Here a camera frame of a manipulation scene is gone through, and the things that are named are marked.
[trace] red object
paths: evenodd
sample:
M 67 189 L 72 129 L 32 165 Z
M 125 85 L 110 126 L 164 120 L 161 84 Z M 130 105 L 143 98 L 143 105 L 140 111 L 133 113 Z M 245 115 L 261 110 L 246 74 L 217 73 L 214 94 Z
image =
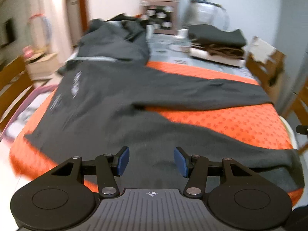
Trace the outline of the red object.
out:
M 32 46 L 27 46 L 23 48 L 23 57 L 24 59 L 28 59 L 34 55 L 34 51 L 32 49 Z

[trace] orange patterned fabric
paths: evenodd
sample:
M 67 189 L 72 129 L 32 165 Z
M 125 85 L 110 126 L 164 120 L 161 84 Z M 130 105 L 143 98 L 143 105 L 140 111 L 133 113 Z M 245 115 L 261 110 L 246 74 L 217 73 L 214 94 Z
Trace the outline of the orange patterned fabric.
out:
M 253 79 L 186 65 L 151 61 L 147 66 L 173 74 L 258 84 Z M 14 171 L 31 179 L 37 178 L 57 165 L 24 138 L 24 134 L 32 133 L 38 125 L 53 94 L 54 92 L 29 119 L 10 150 L 10 160 Z M 271 149 L 292 148 L 288 134 L 271 104 L 211 111 L 174 111 L 154 107 L 147 108 L 147 110 L 156 111 L 170 121 L 206 127 L 250 145 Z M 97 185 L 87 181 L 85 185 L 97 192 Z M 288 193 L 293 205 L 300 199 L 302 192 L 301 188 Z

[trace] ridged gray surface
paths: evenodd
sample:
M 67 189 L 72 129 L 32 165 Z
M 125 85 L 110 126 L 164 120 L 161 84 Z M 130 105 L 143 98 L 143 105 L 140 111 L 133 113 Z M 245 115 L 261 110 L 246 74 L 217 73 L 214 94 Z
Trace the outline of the ridged gray surface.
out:
M 87 221 L 69 230 L 235 231 L 237 229 L 220 223 L 208 212 L 201 200 L 188 199 L 177 189 L 153 191 L 126 189 L 119 198 L 103 200 Z

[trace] door frame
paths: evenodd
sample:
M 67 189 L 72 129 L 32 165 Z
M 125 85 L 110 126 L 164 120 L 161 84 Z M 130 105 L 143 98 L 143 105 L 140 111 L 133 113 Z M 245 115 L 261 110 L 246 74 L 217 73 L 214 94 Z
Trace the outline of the door frame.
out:
M 81 19 L 81 28 L 85 32 L 88 29 L 88 13 L 87 13 L 87 0 L 79 0 L 79 11 Z

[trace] folded clothes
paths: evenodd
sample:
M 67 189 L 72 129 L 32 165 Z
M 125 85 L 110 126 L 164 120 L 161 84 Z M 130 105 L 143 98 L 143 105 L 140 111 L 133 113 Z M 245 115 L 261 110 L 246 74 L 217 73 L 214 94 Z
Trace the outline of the folded clothes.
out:
M 219 44 L 201 45 L 199 42 L 193 42 L 192 48 L 207 51 L 209 55 L 219 55 L 226 58 L 243 60 L 244 50 L 242 48 L 224 46 Z
M 209 55 L 243 59 L 242 47 L 246 40 L 239 29 L 227 32 L 208 24 L 191 25 L 188 35 L 193 48 L 204 50 Z
M 197 39 L 201 45 L 218 44 L 241 48 L 247 43 L 246 39 L 243 37 L 242 31 L 239 29 L 234 31 L 223 31 L 208 24 L 189 26 L 188 36 L 191 40 Z
M 210 55 L 209 52 L 197 48 L 190 48 L 189 50 L 190 56 L 197 59 L 203 59 L 205 61 L 213 61 L 221 64 L 226 64 L 234 67 L 244 67 L 246 60 L 243 59 L 236 59 L 236 58 L 229 58 L 224 57 L 222 55 Z

